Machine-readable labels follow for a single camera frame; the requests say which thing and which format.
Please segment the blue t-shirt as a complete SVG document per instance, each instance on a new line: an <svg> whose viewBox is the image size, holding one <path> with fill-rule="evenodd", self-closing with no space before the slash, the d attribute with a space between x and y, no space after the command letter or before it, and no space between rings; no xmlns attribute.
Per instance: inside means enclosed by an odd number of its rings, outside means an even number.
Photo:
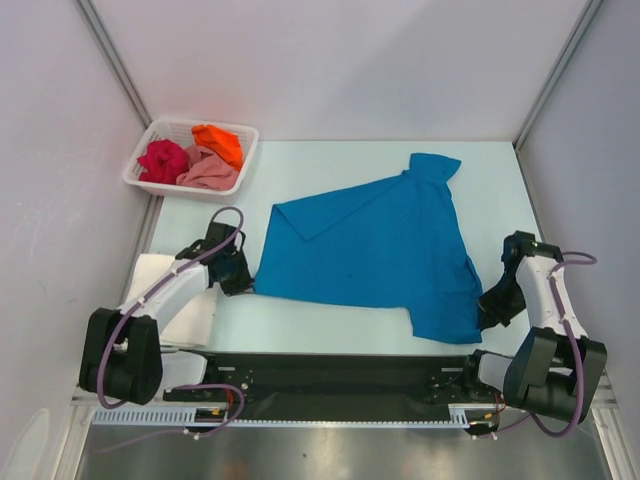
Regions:
<svg viewBox="0 0 640 480"><path fill-rule="evenodd" d="M416 337L480 342L476 303L483 288L448 185L460 166L414 153L396 176L274 205L256 293L402 308Z"/></svg>

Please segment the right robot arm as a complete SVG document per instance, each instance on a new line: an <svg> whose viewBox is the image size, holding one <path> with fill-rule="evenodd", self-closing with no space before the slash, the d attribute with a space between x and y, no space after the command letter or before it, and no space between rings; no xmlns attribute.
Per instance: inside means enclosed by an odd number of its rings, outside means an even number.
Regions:
<svg viewBox="0 0 640 480"><path fill-rule="evenodd" d="M508 326L525 313L530 329L513 356L475 351L461 376L462 391L473 401L498 393L536 424L543 418L566 422L560 433L567 435L586 418L608 353L581 326L565 272L597 260L516 231L504 239L501 261L501 278L478 300L478 324L483 330Z"/></svg>

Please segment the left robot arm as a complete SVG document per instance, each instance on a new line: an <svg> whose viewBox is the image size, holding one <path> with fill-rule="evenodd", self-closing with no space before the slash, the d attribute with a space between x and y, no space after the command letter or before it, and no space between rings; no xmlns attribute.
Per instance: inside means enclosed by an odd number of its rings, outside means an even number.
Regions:
<svg viewBox="0 0 640 480"><path fill-rule="evenodd" d="M89 318L79 385L100 405L145 405L164 390L187 387L214 397L220 374L201 350L214 325L220 295L252 287L240 227L211 222L204 238L180 251L147 288L115 309Z"/></svg>

